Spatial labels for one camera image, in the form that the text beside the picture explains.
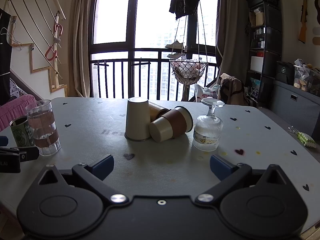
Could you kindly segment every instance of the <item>gray storage box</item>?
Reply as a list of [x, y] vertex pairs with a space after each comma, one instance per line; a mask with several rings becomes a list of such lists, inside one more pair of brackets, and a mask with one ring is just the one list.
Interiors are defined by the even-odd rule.
[[274, 81], [270, 110], [300, 132], [320, 140], [320, 98]]

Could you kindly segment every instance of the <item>screw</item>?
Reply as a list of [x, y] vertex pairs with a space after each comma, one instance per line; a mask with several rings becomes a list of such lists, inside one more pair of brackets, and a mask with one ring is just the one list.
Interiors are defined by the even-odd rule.
[[201, 202], [210, 202], [213, 200], [213, 196], [210, 194], [200, 194], [198, 200]]
[[114, 203], [123, 203], [127, 200], [127, 197], [122, 194], [114, 194], [110, 197], [110, 200]]
[[161, 206], [165, 205], [166, 203], [167, 202], [165, 200], [163, 200], [163, 199], [158, 201], [158, 204], [161, 205]]

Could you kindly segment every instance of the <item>shoe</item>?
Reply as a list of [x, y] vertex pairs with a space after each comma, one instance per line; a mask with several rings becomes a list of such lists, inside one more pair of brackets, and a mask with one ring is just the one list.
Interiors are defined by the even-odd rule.
[[180, 43], [179, 41], [175, 41], [174, 43], [172, 44], [167, 44], [165, 46], [167, 49], [184, 49], [184, 46], [183, 46], [183, 43]]
[[178, 58], [180, 58], [181, 56], [184, 56], [185, 54], [183, 54], [183, 53], [175, 53], [175, 54], [168, 54], [167, 55], [167, 57], [168, 58], [173, 58], [173, 59], [178, 59]]

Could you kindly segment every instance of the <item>curtain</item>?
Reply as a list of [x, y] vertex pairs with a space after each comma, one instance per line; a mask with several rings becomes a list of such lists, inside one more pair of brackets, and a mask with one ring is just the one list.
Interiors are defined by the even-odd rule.
[[216, 60], [218, 77], [223, 73], [245, 81], [249, 38], [245, 34], [249, 9], [246, 0], [218, 0]]
[[90, 96], [88, 8], [89, 0], [72, 0], [68, 35], [68, 97]]

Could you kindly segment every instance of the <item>green can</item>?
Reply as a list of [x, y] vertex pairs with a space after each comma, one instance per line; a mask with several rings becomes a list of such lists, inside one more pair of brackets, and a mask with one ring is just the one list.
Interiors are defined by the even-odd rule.
[[26, 115], [10, 122], [10, 128], [17, 147], [34, 146], [31, 129]]

